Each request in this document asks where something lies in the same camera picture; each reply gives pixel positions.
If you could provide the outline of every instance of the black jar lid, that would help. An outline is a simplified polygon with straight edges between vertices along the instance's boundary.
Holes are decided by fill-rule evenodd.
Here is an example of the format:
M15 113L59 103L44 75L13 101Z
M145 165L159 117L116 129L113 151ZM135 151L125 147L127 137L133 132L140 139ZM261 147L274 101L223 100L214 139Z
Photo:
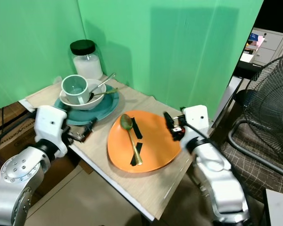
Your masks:
M77 56L84 56L95 51L95 44L91 40L83 39L70 44L71 52Z

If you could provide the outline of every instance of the teal cup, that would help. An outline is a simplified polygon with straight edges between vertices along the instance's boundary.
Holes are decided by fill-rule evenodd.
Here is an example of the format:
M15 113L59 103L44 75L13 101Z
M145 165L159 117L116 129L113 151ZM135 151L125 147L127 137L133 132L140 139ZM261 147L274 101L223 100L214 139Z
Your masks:
M87 80L83 76L69 75L62 81L61 87L71 104L83 105L88 102L90 93Z

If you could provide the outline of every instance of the drawer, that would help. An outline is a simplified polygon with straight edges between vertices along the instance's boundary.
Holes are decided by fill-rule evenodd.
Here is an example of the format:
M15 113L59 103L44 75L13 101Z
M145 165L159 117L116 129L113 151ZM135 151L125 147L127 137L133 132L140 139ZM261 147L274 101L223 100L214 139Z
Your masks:
M253 29L252 32L260 36L265 36L265 40L263 41L261 47L271 50L277 50L280 45L280 42L283 39L283 36L279 34L272 34L268 32L258 31L255 29Z
M261 47L255 53L254 61L259 61L259 62L267 64L271 61L274 54L275 54L275 51Z

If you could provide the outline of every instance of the fan grille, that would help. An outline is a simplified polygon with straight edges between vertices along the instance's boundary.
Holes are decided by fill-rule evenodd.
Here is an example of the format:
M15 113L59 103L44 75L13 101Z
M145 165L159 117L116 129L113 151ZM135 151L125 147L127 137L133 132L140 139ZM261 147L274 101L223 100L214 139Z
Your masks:
M253 132L283 155L283 57L249 82L243 109Z

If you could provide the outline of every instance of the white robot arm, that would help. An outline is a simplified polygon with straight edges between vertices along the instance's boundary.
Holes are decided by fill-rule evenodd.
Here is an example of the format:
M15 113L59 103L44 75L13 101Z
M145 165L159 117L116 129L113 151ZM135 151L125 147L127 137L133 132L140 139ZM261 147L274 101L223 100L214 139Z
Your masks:
M0 170L0 226L23 226L34 191L50 168L50 162L67 153L73 140L84 141L93 120L83 134L74 136L66 125L66 112L52 106L37 110L34 130L36 145L8 159Z
M243 189L233 175L229 161L206 137L208 112L203 105L184 108L183 115L171 118L164 113L166 125L181 148L194 156L192 180L200 188L216 226L244 226L250 223Z

